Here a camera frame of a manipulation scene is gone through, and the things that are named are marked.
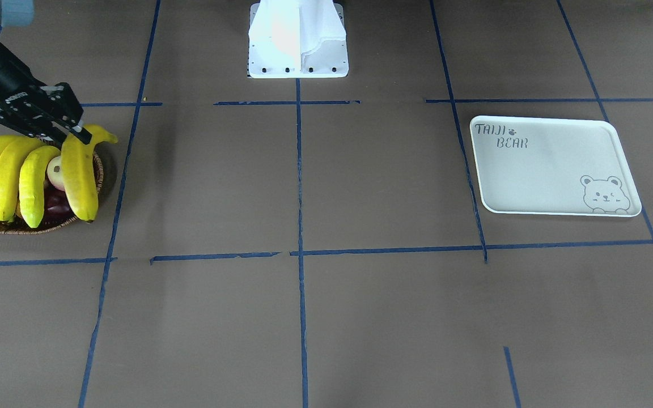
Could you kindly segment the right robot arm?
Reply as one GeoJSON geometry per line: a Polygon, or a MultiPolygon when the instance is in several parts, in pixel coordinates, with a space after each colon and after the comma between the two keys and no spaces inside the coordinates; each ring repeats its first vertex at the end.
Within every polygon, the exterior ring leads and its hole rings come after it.
{"type": "MultiPolygon", "coordinates": [[[[0,1],[0,27],[32,23],[32,1],[0,1]]],[[[68,83],[49,86],[0,42],[0,124],[23,136],[63,143],[73,135],[84,145],[92,134],[82,122],[83,108],[68,83]]]]}

